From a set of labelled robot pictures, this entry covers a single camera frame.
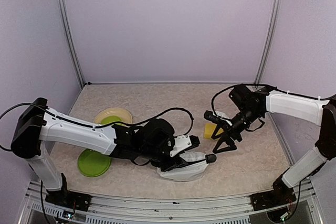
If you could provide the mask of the yellow sponge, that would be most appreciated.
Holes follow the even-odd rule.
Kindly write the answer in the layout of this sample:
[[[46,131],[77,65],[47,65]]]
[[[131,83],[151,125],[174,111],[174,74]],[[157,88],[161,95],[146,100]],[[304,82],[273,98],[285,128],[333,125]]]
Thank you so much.
[[[204,138],[205,139],[209,139],[209,140],[211,139],[211,134],[214,130],[214,126],[215,126],[215,124],[213,124],[213,123],[206,123],[205,124],[205,129],[204,129]]]

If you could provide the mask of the white drawstring pouch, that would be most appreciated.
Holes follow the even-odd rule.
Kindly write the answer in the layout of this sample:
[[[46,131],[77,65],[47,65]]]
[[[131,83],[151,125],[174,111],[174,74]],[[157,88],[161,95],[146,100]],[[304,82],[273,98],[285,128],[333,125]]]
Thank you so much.
[[[181,168],[174,168],[171,171],[162,172],[159,168],[156,172],[164,179],[175,182],[190,182],[203,176],[209,164],[216,162],[215,154],[202,152],[185,152],[180,155],[185,165]]]

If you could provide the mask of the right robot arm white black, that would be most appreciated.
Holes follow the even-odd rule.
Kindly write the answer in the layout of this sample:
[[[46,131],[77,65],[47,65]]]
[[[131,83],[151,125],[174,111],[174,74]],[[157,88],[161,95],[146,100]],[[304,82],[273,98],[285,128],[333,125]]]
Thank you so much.
[[[204,113],[204,118],[216,125],[211,136],[217,141],[214,154],[236,150],[235,142],[242,141],[241,133],[251,132],[250,125],[256,120],[262,121],[266,113],[288,115],[320,127],[314,147],[274,181],[268,199],[273,205],[279,205],[288,198],[296,184],[335,158],[335,96],[314,98],[282,91],[268,84],[251,91],[249,86],[235,84],[227,88],[229,98],[239,109],[233,118],[219,115],[214,109],[215,99],[223,90],[213,96],[212,109]]]

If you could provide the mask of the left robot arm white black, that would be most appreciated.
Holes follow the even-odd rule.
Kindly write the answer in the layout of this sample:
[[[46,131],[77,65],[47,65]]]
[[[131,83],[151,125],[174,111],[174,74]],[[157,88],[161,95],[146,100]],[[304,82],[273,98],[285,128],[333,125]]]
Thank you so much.
[[[25,159],[43,182],[47,192],[66,206],[73,201],[65,175],[57,171],[45,150],[44,142],[58,142],[96,151],[104,156],[131,162],[145,158],[157,167],[162,177],[185,181],[191,176],[187,155],[193,143],[187,133],[176,136],[173,126],[158,114],[140,123],[112,122],[92,124],[48,107],[47,100],[19,103],[1,114],[26,107],[20,115],[6,152]]]

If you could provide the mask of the beige plate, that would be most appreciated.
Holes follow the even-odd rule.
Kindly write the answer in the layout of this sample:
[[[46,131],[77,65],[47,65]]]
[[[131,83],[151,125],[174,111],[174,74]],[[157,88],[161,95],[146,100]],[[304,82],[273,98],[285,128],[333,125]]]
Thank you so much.
[[[133,121],[132,115],[128,110],[123,109],[123,108],[108,108],[108,109],[105,109],[99,112],[97,116],[95,117],[94,122],[100,124],[103,118],[107,116],[111,116],[111,115],[116,115],[120,117],[124,123],[131,124]]]

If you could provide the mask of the green bowl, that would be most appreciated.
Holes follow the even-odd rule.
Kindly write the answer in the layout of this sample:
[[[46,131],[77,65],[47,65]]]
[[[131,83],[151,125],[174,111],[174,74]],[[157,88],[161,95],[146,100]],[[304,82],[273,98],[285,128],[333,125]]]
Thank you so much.
[[[111,115],[111,116],[107,116],[107,117],[103,118],[101,120],[100,124],[106,125],[106,124],[110,124],[110,123],[114,123],[114,122],[123,122],[123,120],[116,115]]]

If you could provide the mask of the green plate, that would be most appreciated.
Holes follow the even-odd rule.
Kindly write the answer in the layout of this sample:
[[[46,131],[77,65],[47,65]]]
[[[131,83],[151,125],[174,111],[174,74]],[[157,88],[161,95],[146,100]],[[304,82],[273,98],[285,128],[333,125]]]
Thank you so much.
[[[77,159],[80,173],[86,177],[98,177],[104,174],[111,165],[111,157],[97,151],[85,149]]]

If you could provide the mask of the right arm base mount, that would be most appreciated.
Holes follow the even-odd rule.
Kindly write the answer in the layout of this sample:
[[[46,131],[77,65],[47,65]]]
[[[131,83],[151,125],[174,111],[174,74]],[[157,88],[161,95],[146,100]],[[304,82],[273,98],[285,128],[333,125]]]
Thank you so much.
[[[254,211],[265,210],[273,207],[289,204],[297,200],[293,189],[281,192],[276,190],[265,191],[250,195]]]

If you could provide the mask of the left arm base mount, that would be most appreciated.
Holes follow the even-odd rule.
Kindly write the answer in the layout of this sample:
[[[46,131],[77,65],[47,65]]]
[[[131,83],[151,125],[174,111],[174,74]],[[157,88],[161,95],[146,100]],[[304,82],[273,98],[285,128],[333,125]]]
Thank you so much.
[[[66,207],[72,210],[87,212],[92,196],[69,190],[47,191],[46,201],[48,203]]]

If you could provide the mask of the front aluminium rail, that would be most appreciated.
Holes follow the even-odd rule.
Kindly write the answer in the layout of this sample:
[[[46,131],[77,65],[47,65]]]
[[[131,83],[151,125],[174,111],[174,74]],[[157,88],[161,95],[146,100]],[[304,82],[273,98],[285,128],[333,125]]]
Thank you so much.
[[[290,204],[256,209],[250,194],[224,197],[150,199],[91,194],[88,209],[72,210],[48,202],[40,183],[30,182],[17,223],[253,223]]]

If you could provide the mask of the right aluminium frame post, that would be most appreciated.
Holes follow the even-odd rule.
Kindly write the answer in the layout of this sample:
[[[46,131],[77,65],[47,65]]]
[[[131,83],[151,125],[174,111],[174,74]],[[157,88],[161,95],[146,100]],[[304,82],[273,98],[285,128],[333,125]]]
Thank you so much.
[[[255,76],[254,84],[261,85],[262,77],[265,73],[267,60],[269,58],[272,40],[276,30],[276,24],[278,19],[278,13],[280,10],[281,0],[273,0],[272,9],[270,14],[269,25],[266,33],[266,40],[264,43],[263,51],[261,54],[261,60],[259,63],[259,67]]]

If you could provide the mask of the aluminium frame post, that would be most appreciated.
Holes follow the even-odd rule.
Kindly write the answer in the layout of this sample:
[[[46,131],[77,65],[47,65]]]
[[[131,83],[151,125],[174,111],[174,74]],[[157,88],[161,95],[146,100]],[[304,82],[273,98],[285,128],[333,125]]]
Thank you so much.
[[[61,17],[61,22],[63,25],[64,33],[65,33],[65,38],[67,42],[67,46],[69,49],[70,53],[70,58],[72,61],[73,68],[75,70],[75,74],[78,80],[78,83],[81,88],[83,88],[86,84],[85,79],[83,77],[83,73],[81,70],[81,66],[79,63],[79,59],[77,57],[75,45],[74,45],[74,40],[71,34],[71,29],[70,29],[70,23],[68,20],[68,15],[67,15],[67,9],[66,9],[66,2],[65,0],[58,0],[58,6],[60,10],[60,17]]]
[[[254,84],[261,85],[262,77],[265,73],[267,60],[269,58],[272,40],[276,30],[276,24],[278,19],[278,13],[280,10],[281,0],[273,0],[272,9],[270,14],[269,25],[266,33],[266,40],[264,43],[263,51],[261,54],[261,60],[259,63],[259,67],[255,76]]]

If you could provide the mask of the left aluminium frame post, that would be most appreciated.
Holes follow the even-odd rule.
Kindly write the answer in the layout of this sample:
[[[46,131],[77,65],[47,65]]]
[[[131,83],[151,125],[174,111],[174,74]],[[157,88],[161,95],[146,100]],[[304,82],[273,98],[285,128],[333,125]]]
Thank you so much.
[[[78,83],[81,88],[83,88],[86,84],[85,79],[83,77],[83,73],[81,70],[81,66],[79,63],[79,59],[77,57],[75,45],[74,45],[74,40],[71,34],[71,29],[70,29],[70,23],[68,20],[68,15],[67,15],[67,9],[66,9],[66,2],[65,0],[58,0],[58,6],[60,10],[60,17],[61,17],[61,22],[63,25],[64,33],[65,33],[65,38],[67,42],[67,46],[69,49],[70,53],[70,58],[72,61],[73,68],[75,70],[75,74],[78,80]]]

